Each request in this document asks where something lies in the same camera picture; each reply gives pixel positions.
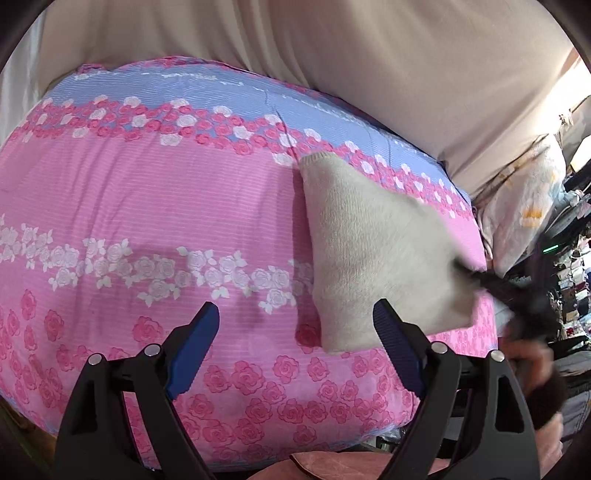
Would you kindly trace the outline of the person's right hand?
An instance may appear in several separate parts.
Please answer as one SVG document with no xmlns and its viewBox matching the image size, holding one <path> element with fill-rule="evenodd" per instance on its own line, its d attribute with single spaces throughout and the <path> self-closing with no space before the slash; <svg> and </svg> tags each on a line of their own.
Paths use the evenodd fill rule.
<svg viewBox="0 0 591 480">
<path fill-rule="evenodd" d="M 500 350 L 518 370 L 516 376 L 525 396 L 546 384 L 553 373 L 553 351 L 538 340 L 515 340 L 502 337 Z"/>
</svg>

